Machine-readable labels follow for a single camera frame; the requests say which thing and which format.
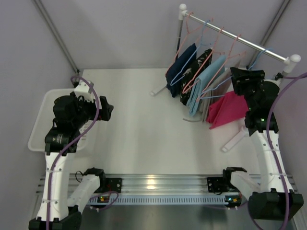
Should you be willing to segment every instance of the metal extrusion bar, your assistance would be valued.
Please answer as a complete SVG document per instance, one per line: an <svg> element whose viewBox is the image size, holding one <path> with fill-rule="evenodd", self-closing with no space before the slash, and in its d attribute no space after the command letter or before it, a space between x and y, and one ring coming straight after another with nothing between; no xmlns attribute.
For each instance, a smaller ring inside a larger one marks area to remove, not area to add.
<svg viewBox="0 0 307 230"><path fill-rule="evenodd" d="M280 8L278 9L277 13L275 14L269 28L267 29L267 31L265 32L265 35L263 36L260 45L261 46L265 46L269 37L271 36L271 34L273 33L274 29L276 28L276 25L278 24L279 20L281 19L283 13L285 12L285 10L287 9L287 7L289 6L289 3L291 2L291 0L284 0L280 6ZM248 66L251 66L251 64L256 60L258 55L258 51L255 51L253 57L251 58Z"/></svg>
<svg viewBox="0 0 307 230"><path fill-rule="evenodd" d="M201 23L201 24L205 24L206 23L205 21L203 21L203 20L201 20L201 19L199 19L197 17L194 17L193 15L190 15L189 18L194 20L194 21L196 21L196 22L198 22L198 23ZM218 32L221 30L221 28L219 28L219 27L217 27L217 26L215 26L215 25L213 25L211 23L206 23L206 26L211 28L211 29L213 29L213 30L215 30L215 31L218 31ZM237 35L232 34L232 33L228 32L226 30L222 30L221 33L226 35L226 36L228 36L228 37L230 37L230 38L232 38L232 39L236 39L237 38ZM240 43L243 43L243 44L245 44L245 45L247 45L247 46L249 46L249 47L251 47L251 48L253 48L255 50L258 50L258 51L265 50L264 47L262 47L260 45L257 45L255 43L252 43L252 42L250 42L250 41L248 41L248 40L246 40L246 39L244 39L242 37L239 37L237 39L237 41L239 41ZM266 54L266 55L268 55L268 56L270 56L270 57L272 57L272 58L274 58L274 59L276 59L278 61L281 61L281 62L286 61L285 57L282 57L282 56L280 56L278 54L275 54L275 53L273 53L273 52L271 52L269 50L264 51L264 54Z"/></svg>
<svg viewBox="0 0 307 230"><path fill-rule="evenodd" d="M73 71L76 74L78 74L79 69L77 68L75 62L73 61L71 54L69 53L68 49L66 48L66 45L63 42L61 36L59 35L59 32L58 32L57 28L55 27L54 23L52 22L45 6L41 2L41 0L32 0L32 2L36 6L36 8L39 10L39 12L41 13L44 21L46 22L48 28L50 29L51 33L53 34L54 38L56 39L60 49L64 53L64 55L65 55L66 59L68 60L71 68L73 69Z"/></svg>

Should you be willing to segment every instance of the pink cloth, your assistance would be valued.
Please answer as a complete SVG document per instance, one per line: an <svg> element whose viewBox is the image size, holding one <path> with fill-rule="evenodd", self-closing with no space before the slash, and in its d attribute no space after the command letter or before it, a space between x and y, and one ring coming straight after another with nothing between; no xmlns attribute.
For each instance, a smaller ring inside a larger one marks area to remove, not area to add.
<svg viewBox="0 0 307 230"><path fill-rule="evenodd" d="M238 96L234 91L231 91L210 105L206 121L212 123L210 129L213 129L245 117L247 111L248 106L244 96Z"/></svg>

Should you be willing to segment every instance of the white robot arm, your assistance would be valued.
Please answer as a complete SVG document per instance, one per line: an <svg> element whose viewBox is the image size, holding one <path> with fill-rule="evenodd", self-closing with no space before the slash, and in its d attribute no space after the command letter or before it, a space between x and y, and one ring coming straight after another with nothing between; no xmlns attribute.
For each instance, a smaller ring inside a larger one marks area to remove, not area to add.
<svg viewBox="0 0 307 230"><path fill-rule="evenodd" d="M291 219L302 207L304 200L301 194L294 193L284 174L278 144L278 126L274 114L269 121L268 130L274 149L271 149L267 137L267 118L279 93L278 81L265 80L262 70L247 71L231 68L231 72L234 91L237 95L244 96L249 108L245 125L257 152L261 184L254 182L246 170L234 168L228 169L226 173L228 179L225 181L248 199L248 208L254 219L283 220L285 196L289 196L289 219Z"/></svg>
<svg viewBox="0 0 307 230"><path fill-rule="evenodd" d="M106 186L106 175L103 170L88 169L79 186L70 198L67 198L69 176L78 141L58 158L64 147L71 144L80 135L80 128L88 120L93 120L97 116L96 101L91 91L92 86L91 82L81 80L70 95L64 95L54 101L55 118L51 130L45 137L46 180L44 194L36 218L29 222L30 230L79 229L82 212L92 194L100 192ZM100 103L102 109L99 110L97 120L108 121L113 106L109 105L103 96L100 96ZM55 160L57 160L55 167L52 168Z"/></svg>

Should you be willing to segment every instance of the white table surface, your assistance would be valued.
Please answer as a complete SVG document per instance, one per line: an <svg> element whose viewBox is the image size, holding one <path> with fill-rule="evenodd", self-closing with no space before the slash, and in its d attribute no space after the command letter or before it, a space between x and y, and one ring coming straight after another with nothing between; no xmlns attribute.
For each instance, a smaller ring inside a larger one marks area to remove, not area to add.
<svg viewBox="0 0 307 230"><path fill-rule="evenodd" d="M227 166L259 174L251 140L246 137L228 153L220 149L239 132L243 120L209 130L210 124L190 123L188 108L164 89L166 69L87 69L98 96L114 105L109 122L99 122L91 157L77 156L72 172L99 167L106 173L221 174Z"/></svg>

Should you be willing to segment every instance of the white wall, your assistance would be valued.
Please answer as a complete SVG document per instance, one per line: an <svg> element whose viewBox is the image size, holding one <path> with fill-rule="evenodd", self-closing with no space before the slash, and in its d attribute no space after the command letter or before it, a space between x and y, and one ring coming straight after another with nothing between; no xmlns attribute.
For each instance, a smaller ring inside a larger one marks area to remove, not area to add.
<svg viewBox="0 0 307 230"><path fill-rule="evenodd" d="M292 1L278 24L267 47L287 57L300 54L301 62L291 76L307 72L306 21L307 1ZM262 57L258 68L263 68L268 76L283 69L283 64L269 57ZM276 119L280 130L280 145L283 161L288 173L294 176L298 190L307 202L307 80L294 84L280 99L276 108Z"/></svg>
<svg viewBox="0 0 307 230"><path fill-rule="evenodd" d="M81 69L166 67L174 57L179 5L259 42L280 0L42 0ZM205 43L215 38L213 32ZM232 39L221 37L219 50ZM234 53L247 49L238 44Z"/></svg>
<svg viewBox="0 0 307 230"><path fill-rule="evenodd" d="M44 154L27 148L44 94L70 66L30 0L0 1L0 229L28 229Z"/></svg>

